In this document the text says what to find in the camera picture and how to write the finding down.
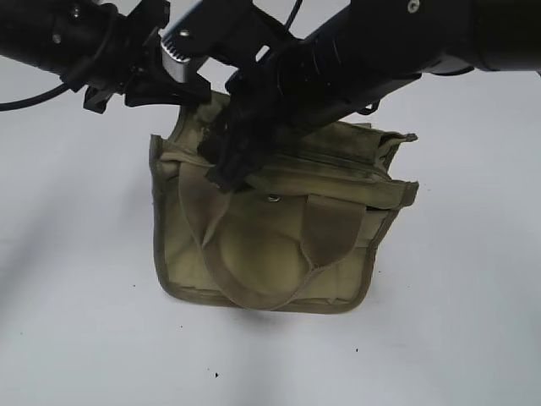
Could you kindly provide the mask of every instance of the white backdrop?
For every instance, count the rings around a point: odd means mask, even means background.
[[[291,3],[258,2],[282,20]],[[306,0],[294,33],[344,3]],[[204,71],[217,89],[231,72]],[[6,59],[0,73],[1,102],[57,84]],[[367,299],[334,316],[168,297],[147,155],[177,109],[116,97],[99,116],[81,103],[0,113],[1,405],[540,404],[536,74],[427,76],[384,100],[374,124],[420,137],[392,174],[421,189]]]

